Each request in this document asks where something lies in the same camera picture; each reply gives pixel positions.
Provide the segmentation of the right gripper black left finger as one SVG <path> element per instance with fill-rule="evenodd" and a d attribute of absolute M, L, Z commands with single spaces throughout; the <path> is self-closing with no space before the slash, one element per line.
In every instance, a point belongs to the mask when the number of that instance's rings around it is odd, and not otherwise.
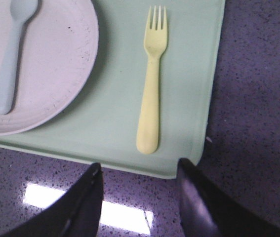
<path fill-rule="evenodd" d="M 53 205 L 3 237 L 95 237 L 103 202 L 99 163 L 88 170 Z"/>

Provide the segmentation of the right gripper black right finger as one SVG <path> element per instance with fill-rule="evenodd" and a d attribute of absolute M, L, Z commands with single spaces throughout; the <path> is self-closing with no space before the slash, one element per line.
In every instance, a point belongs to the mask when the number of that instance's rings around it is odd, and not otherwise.
<path fill-rule="evenodd" d="M 179 159 L 176 180 L 186 237 L 280 237 L 279 227 L 235 202 L 189 159 Z"/>

